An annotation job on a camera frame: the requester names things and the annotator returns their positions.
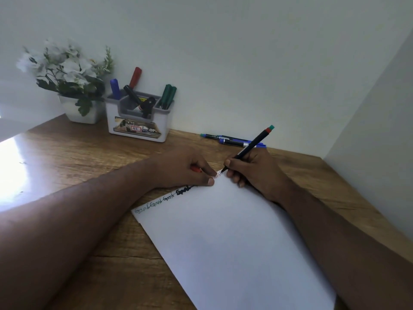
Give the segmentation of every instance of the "white wall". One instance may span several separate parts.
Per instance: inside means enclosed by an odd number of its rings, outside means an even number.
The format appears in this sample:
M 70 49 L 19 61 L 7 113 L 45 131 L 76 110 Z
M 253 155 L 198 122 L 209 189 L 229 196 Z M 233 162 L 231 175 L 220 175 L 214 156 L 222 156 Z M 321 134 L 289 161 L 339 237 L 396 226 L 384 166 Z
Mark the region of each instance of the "white wall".
M 325 160 L 413 240 L 413 31 Z
M 57 103 L 14 64 L 22 45 L 71 37 L 109 45 L 121 85 L 139 66 L 139 90 L 177 86 L 175 129 L 252 138 L 273 124 L 268 145 L 322 157 L 413 27 L 413 0 L 0 2 L 3 104 Z

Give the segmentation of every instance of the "sheet of paper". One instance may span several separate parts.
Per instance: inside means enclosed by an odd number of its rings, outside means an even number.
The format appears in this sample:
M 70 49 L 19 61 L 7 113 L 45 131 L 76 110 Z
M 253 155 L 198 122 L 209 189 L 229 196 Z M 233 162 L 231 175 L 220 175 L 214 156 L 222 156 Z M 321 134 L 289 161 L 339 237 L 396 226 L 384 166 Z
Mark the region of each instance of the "sheet of paper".
M 198 310 L 333 310 L 286 213 L 224 174 L 132 210 Z

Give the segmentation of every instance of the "person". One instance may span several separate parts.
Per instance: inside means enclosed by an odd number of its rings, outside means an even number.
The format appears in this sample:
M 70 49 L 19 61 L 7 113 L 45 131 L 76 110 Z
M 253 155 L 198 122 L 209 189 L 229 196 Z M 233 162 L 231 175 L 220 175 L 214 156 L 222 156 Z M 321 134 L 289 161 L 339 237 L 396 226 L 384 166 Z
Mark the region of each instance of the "person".
M 295 184 L 266 149 L 229 156 L 227 176 L 289 214 L 315 260 L 351 309 L 412 309 L 413 264 Z M 203 172 L 190 170 L 192 164 Z M 216 172 L 182 148 L 0 213 L 2 309 L 43 307 L 101 237 L 156 187 L 212 186 Z

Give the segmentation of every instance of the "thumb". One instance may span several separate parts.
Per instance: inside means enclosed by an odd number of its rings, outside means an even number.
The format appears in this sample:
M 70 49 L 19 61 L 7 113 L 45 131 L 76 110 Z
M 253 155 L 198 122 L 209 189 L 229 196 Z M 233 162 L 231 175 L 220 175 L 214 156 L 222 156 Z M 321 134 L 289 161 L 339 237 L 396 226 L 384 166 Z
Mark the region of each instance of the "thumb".
M 214 184 L 214 179 L 212 177 L 209 177 L 204 172 L 198 173 L 190 171 L 188 177 L 189 185 L 212 186 Z
M 224 165 L 229 169 L 240 172 L 242 175 L 247 176 L 250 170 L 251 164 L 241 161 L 239 159 L 228 159 L 225 160 Z

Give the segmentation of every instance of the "wooden table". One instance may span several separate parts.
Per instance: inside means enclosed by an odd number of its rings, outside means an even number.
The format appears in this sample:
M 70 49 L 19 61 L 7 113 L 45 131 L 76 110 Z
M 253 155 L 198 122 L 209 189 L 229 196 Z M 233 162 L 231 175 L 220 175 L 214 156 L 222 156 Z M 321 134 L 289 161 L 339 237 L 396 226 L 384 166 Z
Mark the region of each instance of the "wooden table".
M 222 168 L 237 147 L 171 130 L 164 143 L 111 135 L 105 121 L 59 116 L 0 143 L 0 210 L 33 201 L 130 162 L 190 145 Z M 282 170 L 352 224 L 413 262 L 412 243 L 321 158 L 269 149 Z M 156 189 L 133 207 L 168 192 Z M 50 302 L 50 309 L 194 309 L 130 212 L 113 227 Z

